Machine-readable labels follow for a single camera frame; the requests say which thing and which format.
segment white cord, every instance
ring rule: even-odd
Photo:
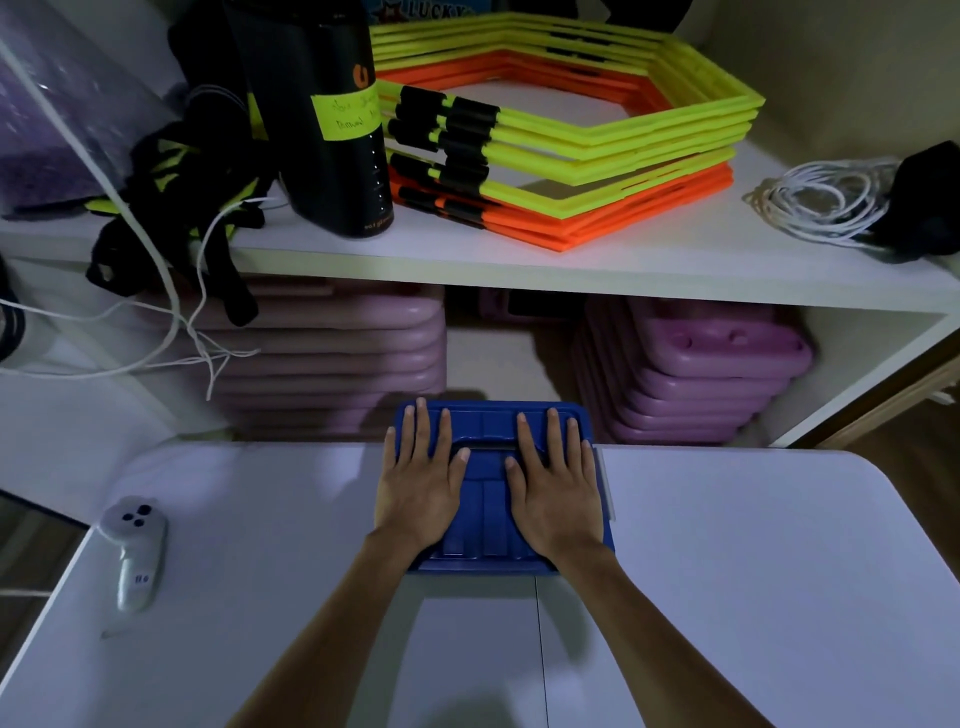
[[[3,38],[0,38],[0,58],[2,58],[3,61],[10,67],[10,70],[16,79],[24,87],[27,93],[30,94],[34,101],[36,101],[37,105],[40,107],[40,110],[43,111],[43,115],[50,119],[50,123],[54,125],[54,128],[58,132],[60,132],[60,136],[62,136],[66,143],[70,145],[71,149],[77,153],[77,157],[80,158],[80,161],[84,163],[84,166],[90,171],[90,174],[93,175],[93,179],[99,182],[100,186],[104,188],[104,191],[107,193],[110,201],[117,206],[120,216],[127,221],[127,225],[130,226],[133,234],[140,239],[140,242],[143,243],[143,247],[147,249],[147,253],[150,255],[150,258],[154,262],[157,271],[160,273],[160,280],[163,282],[163,288],[166,290],[167,295],[170,296],[170,328],[167,330],[166,336],[163,337],[163,341],[160,342],[160,345],[156,347],[156,349],[148,353],[142,359],[134,361],[133,364],[128,364],[116,369],[106,369],[101,372],[89,372],[82,375],[72,375],[70,378],[96,379],[103,376],[121,375],[125,374],[126,372],[132,372],[135,369],[139,369],[141,366],[153,361],[163,352],[169,349],[174,343],[174,339],[177,338],[177,331],[180,328],[180,296],[177,295],[177,288],[174,286],[173,279],[170,277],[170,271],[167,270],[167,263],[163,259],[163,255],[160,254],[160,251],[156,249],[154,242],[150,239],[150,235],[147,234],[147,231],[143,229],[143,226],[137,222],[130,208],[127,206],[127,203],[125,203],[123,198],[120,197],[120,193],[117,192],[116,187],[113,186],[113,183],[109,180],[104,171],[97,166],[97,163],[90,156],[80,139],[78,139],[74,133],[70,131],[70,128],[66,125],[66,122],[60,118],[57,110],[54,109],[53,105],[47,100],[47,97],[44,96],[43,92],[39,89],[39,87],[37,87],[37,84],[35,84],[30,78],[30,74],[27,72],[27,69],[23,67],[20,59],[13,53],[7,43],[4,42]],[[32,376],[34,378],[62,378],[62,375],[45,376],[43,373],[30,373],[18,369],[0,369],[0,374]]]
[[[883,250],[863,238],[887,213],[899,165],[893,158],[801,164],[755,190],[751,203],[770,225],[801,240]]]
[[[11,68],[13,75],[16,76],[17,80],[24,86],[27,92],[34,98],[34,100],[39,105],[40,110],[43,111],[44,115],[46,115],[46,117],[54,125],[57,131],[60,132],[60,135],[66,140],[67,144],[69,144],[70,147],[74,150],[74,152],[77,153],[77,156],[84,163],[84,166],[86,166],[86,168],[90,171],[90,174],[93,175],[94,179],[100,183],[100,185],[104,188],[104,191],[107,193],[107,196],[116,205],[121,217],[123,217],[123,219],[130,226],[134,234],[136,234],[136,236],[143,243],[144,247],[147,249],[148,254],[150,254],[150,257],[153,260],[154,265],[159,271],[160,279],[163,282],[163,287],[166,290],[167,295],[170,297],[170,308],[169,309],[160,308],[158,306],[153,306],[147,303],[141,303],[137,301],[121,301],[111,306],[106,311],[96,314],[94,316],[71,316],[69,314],[62,314],[62,313],[57,313],[53,311],[45,311],[40,308],[33,308],[31,306],[22,305],[20,303],[13,303],[13,302],[7,302],[7,301],[0,301],[0,303],[15,307],[15,308],[21,308],[25,311],[31,311],[33,313],[50,316],[53,318],[60,318],[60,319],[65,319],[69,321],[83,321],[83,322],[99,321],[100,319],[104,319],[123,305],[136,305],[143,308],[150,308],[155,311],[162,311],[164,313],[169,313],[171,315],[170,328],[167,331],[167,334],[164,337],[163,341],[160,343],[160,345],[156,349],[154,349],[152,352],[144,356],[142,359],[139,359],[138,361],[133,362],[133,364],[128,364],[126,366],[119,367],[116,369],[103,370],[100,372],[83,372],[79,374],[31,372],[31,371],[19,370],[19,369],[0,368],[0,374],[28,376],[28,377],[39,378],[39,379],[93,379],[93,378],[99,378],[102,376],[116,376],[120,374],[125,374],[127,372],[132,372],[137,369],[153,369],[157,367],[198,364],[203,362],[207,365],[207,368],[210,372],[210,380],[206,389],[206,399],[210,400],[210,397],[213,394],[213,386],[216,382],[217,376],[219,376],[220,373],[224,370],[224,367],[227,366],[227,363],[229,362],[230,358],[232,356],[238,356],[238,357],[253,356],[259,353],[260,350],[257,349],[252,352],[231,352],[225,349],[224,347],[221,347],[219,344],[217,344],[213,339],[211,339],[206,334],[202,332],[198,332],[194,329],[193,324],[197,320],[197,317],[200,315],[200,312],[203,310],[204,306],[206,305],[206,300],[207,300],[206,286],[204,284],[204,277],[202,275],[202,268],[201,268],[203,264],[206,245],[209,242],[210,235],[213,233],[217,224],[221,220],[223,220],[223,218],[226,215],[230,214],[231,212],[233,212],[235,209],[237,209],[244,203],[266,202],[268,200],[273,200],[274,198],[270,198],[270,197],[248,198],[247,200],[242,200],[238,203],[229,205],[225,207],[223,210],[221,210],[217,214],[217,216],[213,219],[213,221],[210,223],[209,227],[207,227],[206,233],[204,234],[204,239],[197,253],[197,279],[200,283],[200,289],[201,289],[200,303],[197,305],[197,308],[190,315],[190,318],[188,320],[184,319],[180,313],[180,297],[177,293],[176,287],[174,286],[173,279],[170,277],[170,272],[167,270],[166,261],[163,259],[163,256],[160,254],[160,252],[156,249],[156,246],[154,245],[153,241],[150,239],[150,235],[137,222],[130,208],[127,206],[126,202],[124,202],[124,200],[120,197],[119,192],[117,192],[116,188],[110,182],[107,175],[99,166],[97,166],[97,163],[89,155],[83,143],[70,131],[69,127],[67,127],[63,119],[60,118],[60,116],[57,114],[57,111],[53,108],[50,102],[47,101],[43,93],[36,87],[33,80],[30,78],[30,74],[23,67],[20,60],[16,57],[16,55],[13,53],[10,47],[7,46],[7,44],[3,41],[2,38],[0,38],[0,58],[2,58],[4,62]],[[170,346],[173,344],[173,341],[177,336],[180,323],[185,324],[185,329],[187,334],[190,336],[190,338],[194,342],[194,345],[197,347],[198,356],[178,359],[177,361],[151,363],[154,361],[154,359],[156,359],[163,352],[169,349]],[[209,350],[206,347],[206,344],[204,344],[200,340],[201,337],[205,339],[207,342],[209,342],[213,347],[215,347],[215,349],[218,350],[219,353],[216,353],[211,356],[209,353]],[[214,366],[213,366],[213,362],[215,359],[223,359],[223,362],[216,369],[214,369]]]

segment white controller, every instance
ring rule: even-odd
[[[163,563],[166,517],[151,498],[124,497],[107,509],[97,528],[121,548],[117,608],[146,609],[154,599]]]

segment stack of stepper boards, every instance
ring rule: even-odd
[[[813,361],[777,314],[759,303],[590,296],[572,358],[598,441],[732,440]]]
[[[729,187],[732,145],[764,101],[678,38],[603,23],[498,12],[371,38],[395,200],[558,252]],[[622,117],[564,121],[577,102],[557,94],[484,103],[486,82]]]
[[[446,389],[442,286],[286,276],[247,285],[259,314],[246,327],[216,300],[195,322],[229,350],[260,349],[232,358],[213,390],[242,439],[382,439],[399,403]],[[185,297],[184,316],[196,304]],[[179,354],[191,349],[179,342]],[[206,367],[189,369],[205,391]]]

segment wooden floor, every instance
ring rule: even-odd
[[[847,449],[893,481],[960,579],[960,404],[923,401]]]

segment wall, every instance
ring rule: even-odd
[[[707,53],[818,158],[960,139],[956,0],[724,0]]]

